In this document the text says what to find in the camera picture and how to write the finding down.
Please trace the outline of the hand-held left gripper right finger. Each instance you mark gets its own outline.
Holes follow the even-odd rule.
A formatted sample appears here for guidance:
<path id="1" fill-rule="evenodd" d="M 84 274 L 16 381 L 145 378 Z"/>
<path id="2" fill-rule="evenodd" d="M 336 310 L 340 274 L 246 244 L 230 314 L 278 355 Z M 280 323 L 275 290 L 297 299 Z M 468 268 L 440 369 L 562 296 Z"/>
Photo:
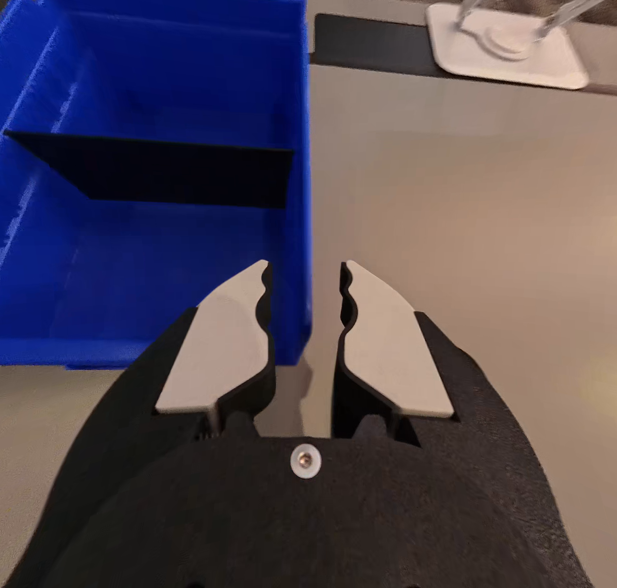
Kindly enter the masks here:
<path id="1" fill-rule="evenodd" d="M 455 408 L 420 327 L 394 288 L 353 260 L 341 264 L 336 373 L 364 406 L 402 417 L 449 419 Z"/>

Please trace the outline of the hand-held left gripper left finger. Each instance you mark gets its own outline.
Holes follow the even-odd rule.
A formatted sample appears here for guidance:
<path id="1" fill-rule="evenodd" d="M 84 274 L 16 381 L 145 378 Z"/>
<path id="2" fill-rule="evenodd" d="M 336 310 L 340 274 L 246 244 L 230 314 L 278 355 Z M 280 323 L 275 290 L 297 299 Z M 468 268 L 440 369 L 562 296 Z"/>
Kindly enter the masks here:
<path id="1" fill-rule="evenodd" d="M 197 306 L 155 409 L 252 416 L 274 396 L 272 265 L 258 260 Z"/>

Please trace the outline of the blue plastic bin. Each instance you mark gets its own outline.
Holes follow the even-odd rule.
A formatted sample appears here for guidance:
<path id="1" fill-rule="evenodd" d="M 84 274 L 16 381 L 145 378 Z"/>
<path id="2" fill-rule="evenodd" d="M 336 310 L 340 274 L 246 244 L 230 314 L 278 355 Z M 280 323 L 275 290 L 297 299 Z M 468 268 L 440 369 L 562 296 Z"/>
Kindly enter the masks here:
<path id="1" fill-rule="evenodd" d="M 1 364 L 125 368 L 272 265 L 277 365 L 312 330 L 306 0 L 11 0 L 1 12 Z M 291 149 L 284 208 L 87 198 L 6 131 Z"/>

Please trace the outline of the white stand with wooden board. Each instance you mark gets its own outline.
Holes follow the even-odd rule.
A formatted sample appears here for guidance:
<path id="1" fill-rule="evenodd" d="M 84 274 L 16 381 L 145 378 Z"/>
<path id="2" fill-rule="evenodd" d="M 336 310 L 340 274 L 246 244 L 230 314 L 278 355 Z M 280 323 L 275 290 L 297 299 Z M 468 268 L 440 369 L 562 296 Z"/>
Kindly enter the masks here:
<path id="1" fill-rule="evenodd" d="M 483 1 L 427 6 L 429 40 L 440 68 L 460 77 L 553 89 L 589 85 L 564 27 L 606 0 L 573 0 L 546 18 L 481 8 Z"/>

